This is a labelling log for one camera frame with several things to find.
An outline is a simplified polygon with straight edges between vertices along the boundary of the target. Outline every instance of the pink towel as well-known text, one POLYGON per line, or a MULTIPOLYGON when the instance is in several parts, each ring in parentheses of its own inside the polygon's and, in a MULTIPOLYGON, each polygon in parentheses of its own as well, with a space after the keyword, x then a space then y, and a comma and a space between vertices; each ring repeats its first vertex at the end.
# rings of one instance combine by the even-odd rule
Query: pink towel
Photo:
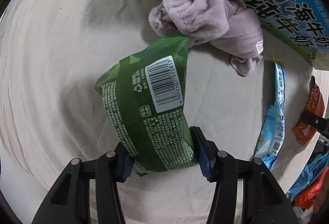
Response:
POLYGON ((178 29, 192 45, 209 42, 226 51, 243 76, 254 72, 263 58, 260 22, 242 0, 162 0, 151 10, 149 22, 162 37, 178 29))

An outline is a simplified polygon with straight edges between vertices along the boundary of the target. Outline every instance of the white fabric surface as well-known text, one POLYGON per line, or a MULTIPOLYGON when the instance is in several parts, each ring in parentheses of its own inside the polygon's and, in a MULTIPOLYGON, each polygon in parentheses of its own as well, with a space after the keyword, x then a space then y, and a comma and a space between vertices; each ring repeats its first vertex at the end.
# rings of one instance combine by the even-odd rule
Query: white fabric surface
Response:
MULTIPOLYGON (((93 89, 120 59, 159 39, 148 14, 161 0, 12 0, 0 23, 0 135, 13 159, 50 188, 74 157, 98 158, 118 138, 93 89)), ((264 57, 286 67, 286 138, 273 174, 286 192, 307 162, 316 137, 300 147, 296 124, 316 77, 327 104, 329 72, 316 71, 292 48, 264 31, 264 57)), ((252 157, 267 107, 273 70, 262 61, 240 77, 228 54, 190 49, 184 112, 189 125, 235 158, 252 157)), ((214 184, 199 167, 133 174, 118 186, 132 223, 205 223, 214 184)))

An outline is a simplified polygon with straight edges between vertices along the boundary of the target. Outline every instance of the green plastic package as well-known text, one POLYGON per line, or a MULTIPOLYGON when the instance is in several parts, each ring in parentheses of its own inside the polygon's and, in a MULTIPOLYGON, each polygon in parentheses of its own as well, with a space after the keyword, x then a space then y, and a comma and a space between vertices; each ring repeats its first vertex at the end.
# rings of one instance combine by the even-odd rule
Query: green plastic package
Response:
POLYGON ((183 114, 189 42, 171 33, 122 59, 95 89, 138 173, 196 165, 183 114))

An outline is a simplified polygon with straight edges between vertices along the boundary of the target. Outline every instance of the red snack bag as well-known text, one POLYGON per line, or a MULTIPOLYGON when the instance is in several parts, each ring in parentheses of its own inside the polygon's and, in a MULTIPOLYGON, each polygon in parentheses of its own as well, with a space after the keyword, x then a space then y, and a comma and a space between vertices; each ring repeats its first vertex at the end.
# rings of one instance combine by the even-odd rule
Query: red snack bag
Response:
MULTIPOLYGON (((316 83, 314 83, 312 90, 307 98, 307 103, 304 110, 308 110, 320 117, 323 116, 324 102, 320 89, 316 83)), ((310 125, 305 124, 299 119, 298 125, 293 127, 291 131, 296 135, 299 144, 304 145, 313 138, 316 129, 310 125)))
POLYGON ((295 205, 300 208, 310 209, 315 202, 315 198, 320 191, 320 188, 323 183, 323 178, 326 175, 329 167, 326 167, 322 173, 317 177, 317 179, 307 187, 307 189, 303 190, 300 194, 298 194, 294 200, 295 205))

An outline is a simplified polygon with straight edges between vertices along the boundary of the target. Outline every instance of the barcode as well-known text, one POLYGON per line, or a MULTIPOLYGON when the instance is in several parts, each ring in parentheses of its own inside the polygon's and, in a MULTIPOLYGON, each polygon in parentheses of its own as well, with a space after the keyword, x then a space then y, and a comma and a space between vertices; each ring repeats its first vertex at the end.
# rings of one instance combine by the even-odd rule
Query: barcode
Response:
POLYGON ((145 67, 145 76, 157 113, 183 105, 182 89, 171 55, 145 67))
POLYGON ((275 142, 275 143, 274 143, 274 146, 273 146, 273 149, 278 151, 278 150, 280 149, 280 145, 281 145, 281 144, 275 142))

